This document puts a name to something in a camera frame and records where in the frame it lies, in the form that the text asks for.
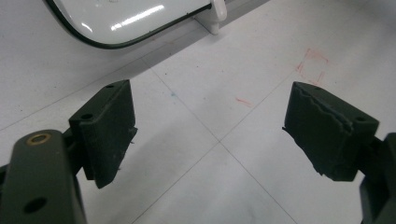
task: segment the plastic part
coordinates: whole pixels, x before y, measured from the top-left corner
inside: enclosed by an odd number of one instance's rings
[[[27,144],[30,138],[43,133],[49,134],[45,142]],[[15,144],[12,152],[0,223],[84,224],[86,219],[76,185],[62,134],[53,130],[28,134]]]
[[[100,189],[113,181],[137,132],[129,80],[102,88],[69,122],[73,137],[88,155],[87,178]]]
[[[359,149],[375,139],[378,124],[322,88],[293,83],[284,129],[321,175],[352,181]]]
[[[219,22],[227,18],[227,7],[224,0],[211,0],[212,8],[199,13],[195,19],[212,35],[219,33]]]
[[[396,220],[396,133],[390,133],[378,150],[384,173],[381,182],[365,177],[361,183],[364,224],[389,224]]]

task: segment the white panel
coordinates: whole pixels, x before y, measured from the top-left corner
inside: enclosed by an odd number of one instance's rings
[[[210,4],[209,0],[54,0],[80,34],[94,42],[116,45],[177,20]]]

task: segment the white floor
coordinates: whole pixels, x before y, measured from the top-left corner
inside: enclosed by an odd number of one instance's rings
[[[183,21],[126,49],[69,35],[43,1],[0,1],[0,164],[131,79],[139,129],[115,181],[78,175],[89,223],[360,223],[359,184],[315,172],[281,130],[293,81],[396,131],[391,0],[229,1],[217,36]]]

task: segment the red stain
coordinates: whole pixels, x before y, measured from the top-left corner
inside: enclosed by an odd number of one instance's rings
[[[322,62],[325,62],[326,64],[329,64],[329,59],[327,59],[318,50],[307,49],[303,60],[300,62],[300,64],[295,69],[295,71],[298,72],[299,75],[304,79],[305,79],[305,75],[306,75],[306,73],[304,71],[304,66],[305,66],[305,61],[307,61],[307,60],[315,60],[315,62],[322,61]],[[323,80],[324,76],[325,76],[325,72],[322,71],[322,72],[320,72],[320,75],[318,76],[317,80],[309,79],[308,81],[316,86],[319,86],[319,85],[321,85],[321,81]]]
[[[243,100],[243,99],[240,99],[238,97],[235,97],[235,100],[237,102],[239,102],[239,103],[242,103],[243,105],[248,106],[248,107],[253,107],[253,104],[251,102],[247,101],[247,100]]]
[[[304,61],[300,62],[300,64],[296,67],[296,72],[300,74],[301,77],[304,77]]]
[[[318,82],[320,82],[324,78],[324,72],[321,72],[319,77],[318,77]]]
[[[315,86],[320,86],[321,85],[321,80],[324,78],[324,75],[325,75],[325,73],[321,72],[319,77],[318,77],[318,80],[316,80],[316,81],[315,80],[308,80],[308,81],[310,83],[314,84]]]
[[[316,59],[316,60],[323,60],[326,63],[329,63],[329,59],[327,59],[323,54],[321,54],[317,50],[308,49],[305,54],[305,58],[307,59]]]

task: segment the brass insert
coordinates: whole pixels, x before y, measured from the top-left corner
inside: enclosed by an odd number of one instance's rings
[[[27,141],[28,146],[37,146],[41,145],[45,142],[50,140],[50,134],[49,133],[38,133],[33,136],[31,136]]]

